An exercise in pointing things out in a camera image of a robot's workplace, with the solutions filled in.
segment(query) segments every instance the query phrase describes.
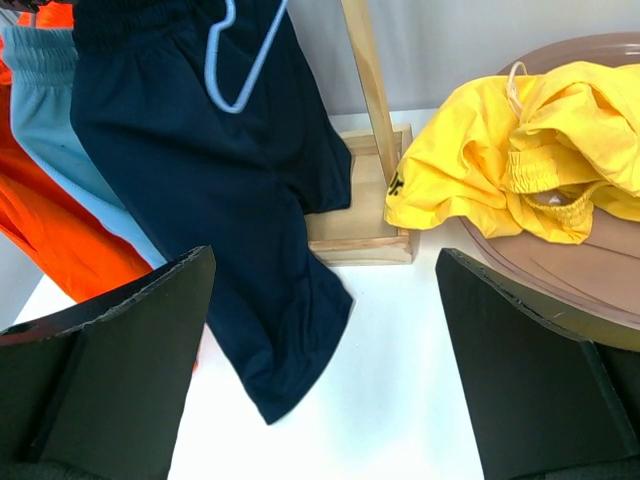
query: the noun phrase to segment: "drawstring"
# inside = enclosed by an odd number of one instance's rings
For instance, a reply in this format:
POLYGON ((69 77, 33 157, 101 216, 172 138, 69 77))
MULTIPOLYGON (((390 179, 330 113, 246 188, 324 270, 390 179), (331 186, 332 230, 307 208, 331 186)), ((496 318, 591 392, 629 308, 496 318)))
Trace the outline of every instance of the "drawstring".
POLYGON ((209 30, 209 39, 207 42, 207 54, 205 57, 204 63, 204 82, 207 87, 207 92, 209 93, 209 97, 216 106, 226 113, 237 114, 244 110, 247 102, 249 101, 249 97, 251 96, 251 92, 253 92, 253 88, 255 87, 256 82, 258 81, 258 76, 260 75, 260 71, 264 65, 264 62, 267 58, 269 50, 271 49, 271 44, 278 33, 278 28, 280 28, 280 23, 284 17, 285 12, 287 11, 287 4, 289 0, 282 0, 280 3, 280 8, 276 12, 276 15, 273 19, 273 23, 271 27, 269 27, 269 31, 265 36, 264 42, 260 46, 260 50, 258 51, 258 55, 256 56, 253 65, 251 66, 251 70, 249 71, 249 75, 240 90, 240 94, 238 98, 230 105, 222 98, 222 94, 220 93, 220 89, 218 87, 218 47, 220 43, 220 34, 223 30, 230 28, 236 21, 236 4, 235 0, 226 0, 227 13, 225 18, 212 25, 209 30))
POLYGON ((516 62, 511 67, 509 79, 507 80, 507 99, 509 100, 511 110, 513 110, 513 113, 515 113, 518 118, 520 118, 522 111, 524 110, 524 105, 520 101, 520 97, 518 95, 518 86, 516 85, 516 72, 519 68, 522 68, 525 75, 529 75, 527 73, 526 65, 522 62, 516 62))

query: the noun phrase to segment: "navy blue shorts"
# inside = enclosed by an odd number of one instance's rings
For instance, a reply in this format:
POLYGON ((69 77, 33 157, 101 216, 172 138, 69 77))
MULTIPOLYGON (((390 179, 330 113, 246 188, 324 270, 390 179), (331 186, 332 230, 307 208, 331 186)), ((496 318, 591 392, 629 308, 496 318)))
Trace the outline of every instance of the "navy blue shorts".
MULTIPOLYGON (((229 100, 277 4, 238 2, 238 22, 220 44, 229 100)), ((350 158, 288 18, 245 111, 214 106, 203 72, 209 26, 224 16, 220 5, 80 2, 71 121, 167 259, 213 247, 208 323, 272 423, 320 376, 348 320, 352 299, 309 251, 303 214, 349 205, 350 158)))

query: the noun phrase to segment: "clothing rack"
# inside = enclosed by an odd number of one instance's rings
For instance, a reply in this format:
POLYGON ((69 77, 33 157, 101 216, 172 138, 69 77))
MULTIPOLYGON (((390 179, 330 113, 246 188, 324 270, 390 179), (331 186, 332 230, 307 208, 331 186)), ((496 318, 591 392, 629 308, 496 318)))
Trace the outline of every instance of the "clothing rack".
POLYGON ((352 206, 309 215, 309 244, 330 265, 411 263, 413 235, 383 219, 387 189, 400 156, 412 141, 411 126, 391 123, 367 0, 341 2, 372 130, 342 134, 353 155, 352 206), (378 157, 377 164, 372 156, 378 157))

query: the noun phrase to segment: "wooden base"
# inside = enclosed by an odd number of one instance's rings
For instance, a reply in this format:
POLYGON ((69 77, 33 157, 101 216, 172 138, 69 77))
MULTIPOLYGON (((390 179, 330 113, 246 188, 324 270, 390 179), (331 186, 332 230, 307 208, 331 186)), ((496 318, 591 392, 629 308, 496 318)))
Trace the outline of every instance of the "wooden base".
MULTIPOLYGON (((342 137, 353 155, 351 207, 307 215, 311 250, 333 266, 411 263, 414 249, 410 232, 383 219, 387 181, 373 133, 347 132, 342 137)), ((396 158, 412 139, 410 125, 394 128, 396 158)))

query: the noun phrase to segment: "white table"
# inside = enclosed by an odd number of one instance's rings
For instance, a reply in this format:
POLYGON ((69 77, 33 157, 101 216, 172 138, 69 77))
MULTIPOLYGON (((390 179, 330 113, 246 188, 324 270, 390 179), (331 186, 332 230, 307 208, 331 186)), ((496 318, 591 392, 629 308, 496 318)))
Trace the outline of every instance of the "white table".
MULTIPOLYGON (((392 118, 416 135, 432 113, 392 118)), ((338 130, 369 128, 366 115, 332 120, 338 130)), ((336 269, 356 301, 347 330, 317 384, 273 426, 207 331, 170 479, 482 479, 435 276, 442 247, 479 256, 449 222, 421 234, 412 265, 336 269)), ((71 304, 45 278, 17 321, 71 304)))

